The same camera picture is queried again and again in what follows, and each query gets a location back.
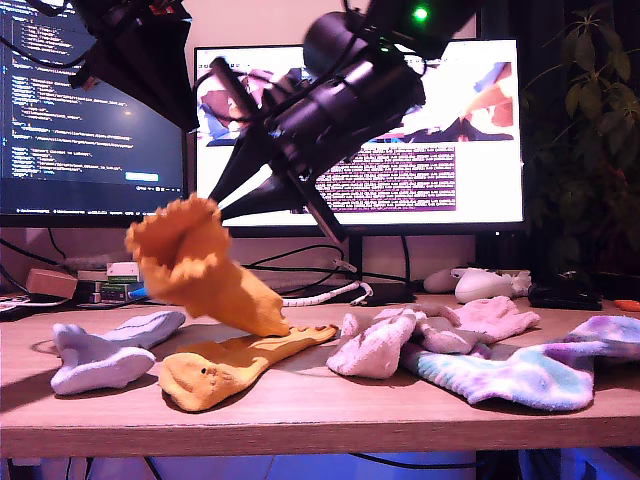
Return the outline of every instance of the orange object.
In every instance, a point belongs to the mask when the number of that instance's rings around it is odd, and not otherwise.
[[[640,312],[640,302],[637,300],[616,300],[613,302],[616,307],[626,312]]]
[[[338,327],[292,327],[286,337],[255,335],[182,347],[162,362],[159,384],[183,410],[207,410],[251,385],[274,363],[333,338]]]
[[[149,295],[259,336],[289,334],[282,297],[229,258],[218,205],[192,194],[129,227],[127,250]]]

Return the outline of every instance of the monitor screen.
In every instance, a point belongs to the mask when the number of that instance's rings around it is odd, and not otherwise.
[[[0,12],[2,36],[38,59],[67,63],[94,43],[71,6],[48,18],[8,0]],[[72,89],[79,67],[4,46],[0,66],[0,225],[126,226],[184,196],[178,127],[104,82]]]
[[[305,75],[302,47],[196,49],[196,76],[217,57],[236,70],[278,79],[291,68]],[[422,73],[420,58],[407,62]],[[507,229],[523,221],[522,157],[515,41],[454,41],[441,59],[427,62],[426,104],[408,111],[402,125],[363,145],[318,179],[338,220],[352,232],[410,234]],[[265,88],[245,84],[255,98]],[[212,112],[230,113],[229,96],[215,78],[197,92],[200,129],[196,187],[206,197],[216,185],[238,136],[237,126]],[[263,168],[223,204],[259,185]],[[287,233],[315,225],[306,212],[281,211],[227,220],[236,235]]]

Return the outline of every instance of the black cable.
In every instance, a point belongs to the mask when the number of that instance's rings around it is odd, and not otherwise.
[[[56,251],[62,255],[62,258],[64,258],[65,260],[67,259],[67,256],[65,255],[65,253],[60,250],[60,247],[58,247],[58,245],[56,244],[55,239],[53,238],[53,231],[51,230],[51,227],[47,227],[47,232],[49,232],[49,239],[51,240],[51,245],[53,245],[53,248],[56,249]]]
[[[313,81],[308,87],[306,87],[304,90],[301,90],[291,95],[290,97],[288,97],[283,102],[276,105],[275,107],[262,111],[260,113],[256,113],[255,115],[249,115],[247,117],[231,117],[231,116],[221,115],[218,117],[218,114],[216,112],[214,112],[214,115],[217,118],[220,118],[222,120],[227,120],[230,122],[242,122],[242,123],[258,122],[258,121],[265,120],[266,118],[271,116],[277,117],[282,112],[284,112],[287,108],[291,107],[292,105],[296,104],[300,100],[304,99],[312,91],[314,91],[320,85],[324,84],[327,80],[329,80],[331,75],[333,75],[342,66],[342,62],[344,62],[347,56],[349,56],[349,53],[351,53],[351,49],[356,44],[356,41],[358,40],[358,38],[360,38],[360,34],[365,30],[368,20],[369,20],[369,13],[367,12],[365,17],[362,19],[362,22],[360,23],[360,25],[358,25],[357,30],[353,32],[351,39],[349,40],[347,45],[345,45],[344,49],[342,50],[342,53],[338,56],[334,64],[326,72],[320,75],[315,81]],[[197,86],[199,86],[204,80],[206,80],[206,78],[209,78],[212,75],[213,75],[212,72],[207,72],[205,75],[203,75],[203,77],[197,80],[196,86],[194,86],[194,88],[197,88]]]
[[[46,263],[48,265],[55,265],[58,266],[58,262],[51,260],[49,258],[46,257],[42,257],[40,255],[36,255],[35,253],[31,253],[31,252],[27,252],[26,250],[23,250],[22,248],[14,245],[13,243],[7,242],[6,240],[3,240],[2,238],[0,238],[0,245],[4,245],[5,247],[13,250],[14,252],[17,252],[21,255],[24,255],[25,257],[29,257],[29,258],[33,258],[34,260],[38,260],[40,262]]]
[[[298,287],[298,288],[293,288],[291,290],[285,290],[284,292],[278,292],[279,295],[291,295],[292,293],[296,293],[296,292],[301,292],[303,290],[306,290],[307,288],[311,288],[311,287],[315,287],[316,285],[322,285],[324,282],[326,282],[327,280],[329,280],[331,277],[333,277],[336,273],[338,273],[340,270],[340,267],[337,267],[333,272],[325,275],[324,277],[322,277],[320,280],[310,283],[308,285],[305,285],[304,287]]]
[[[400,236],[402,240],[402,251],[404,252],[404,281],[407,285],[411,283],[411,258],[409,257],[409,246],[407,245],[407,237]]]
[[[153,461],[151,460],[151,458],[144,457],[144,461],[147,462],[147,466],[149,467],[149,470],[151,470],[151,473],[153,473],[153,476],[156,478],[156,480],[162,480],[162,477],[160,476],[160,472],[158,472],[158,469],[153,464]]]
[[[351,453],[350,455],[361,458],[363,460],[369,460],[370,462],[381,463],[390,467],[406,468],[407,470],[462,470],[467,468],[477,468],[487,463],[487,460],[481,460],[479,462],[470,463],[433,463],[429,465],[422,465],[396,462],[394,460],[386,460],[384,458],[375,457],[373,455],[367,455],[366,453]]]
[[[43,67],[62,68],[62,69],[72,68],[78,65],[80,62],[82,62],[84,60],[84,57],[87,54],[87,52],[84,52],[78,58],[68,63],[56,63],[56,62],[49,62],[46,60],[40,60],[39,58],[34,57],[30,53],[27,53],[24,50],[21,50],[20,48],[16,47],[13,43],[11,43],[9,40],[7,40],[2,36],[0,36],[0,43],[2,43],[4,46],[9,48],[10,50],[13,50],[14,52],[16,52],[18,55],[26,58],[27,60],[31,60],[32,62],[37,63],[38,65],[42,65]]]
[[[89,480],[92,466],[93,466],[93,457],[87,457],[87,464],[84,468],[84,480]]]
[[[279,90],[282,93],[285,93],[287,95],[289,95],[291,92],[289,90],[287,90],[286,88],[284,88],[282,85],[278,85],[278,83],[274,82],[273,80],[267,78],[267,77],[263,77],[262,75],[258,75],[257,73],[252,73],[252,72],[243,72],[240,70],[232,70],[233,73],[235,73],[237,76],[241,77],[241,76],[247,76],[247,77],[251,77],[251,78],[255,78],[256,80],[262,80],[263,82],[267,82],[268,84],[272,85],[273,88],[275,88],[276,90]],[[200,87],[200,85],[202,85],[202,83],[213,77],[215,75],[215,73],[213,73],[213,70],[209,70],[207,73],[205,73],[203,76],[201,76],[198,80],[196,80],[196,83],[193,85],[193,91],[196,92],[198,90],[198,88]],[[235,117],[228,117],[225,116],[224,114],[218,114],[218,112],[214,111],[213,112],[214,115],[222,120],[229,120],[229,121],[234,121],[236,118]]]
[[[127,300],[126,302],[120,303],[105,303],[96,305],[76,304],[75,308],[78,308],[80,310],[113,310],[120,307],[126,307],[127,305],[133,305],[134,303],[146,302],[147,300],[149,300],[149,297],[134,298],[132,300]]]
[[[29,290],[27,290],[26,287],[24,287],[23,285],[20,285],[20,283],[18,283],[11,275],[9,275],[9,272],[5,270],[2,264],[0,264],[0,275],[6,278],[11,285],[16,287],[22,293],[29,293]]]
[[[329,248],[331,250],[335,250],[340,253],[340,260],[344,260],[344,251],[340,247],[336,247],[335,245],[325,245],[325,244],[318,243],[314,245],[307,245],[306,247],[296,248],[295,250],[290,250],[288,252],[281,253],[279,255],[274,255],[272,257],[263,258],[262,260],[258,260],[257,262],[251,263],[249,267],[254,267],[256,265],[260,265],[266,262],[272,262],[273,260],[278,260],[280,258],[288,257],[291,255],[295,255],[296,253],[301,253],[301,252],[305,252],[307,250],[313,250],[316,248]]]
[[[250,270],[264,270],[264,271],[272,271],[272,272],[317,272],[317,273],[331,273],[333,270],[328,268],[316,268],[316,267],[265,267],[262,265],[255,265],[253,267],[249,265],[242,265],[245,268]],[[340,273],[349,276],[355,276],[356,273],[346,271],[340,271]],[[395,280],[396,282],[405,283],[404,277],[398,277],[397,275],[386,275],[384,273],[373,273],[373,272],[360,272],[360,275],[363,277],[371,277],[371,278],[383,278],[386,280]]]

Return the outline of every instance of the coiled white cable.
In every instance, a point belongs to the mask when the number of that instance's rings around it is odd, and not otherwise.
[[[331,290],[330,292],[323,293],[321,295],[315,295],[313,297],[304,297],[304,298],[283,298],[283,306],[284,307],[308,307],[311,305],[320,305],[321,303],[326,302],[327,300],[331,300],[338,295],[341,295],[346,292],[350,292],[352,290],[356,290],[358,288],[362,288],[364,290],[364,295],[352,300],[350,302],[351,305],[361,305],[367,297],[373,295],[373,289],[368,283],[361,282],[356,280],[349,285],[345,285],[344,287],[336,288],[335,290]]]

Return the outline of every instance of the sock with cartoon face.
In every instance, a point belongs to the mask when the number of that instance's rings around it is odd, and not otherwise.
[[[251,386],[271,365],[324,343],[338,327],[292,327],[284,337],[247,335],[179,349],[162,362],[159,384],[183,410],[206,410]]]

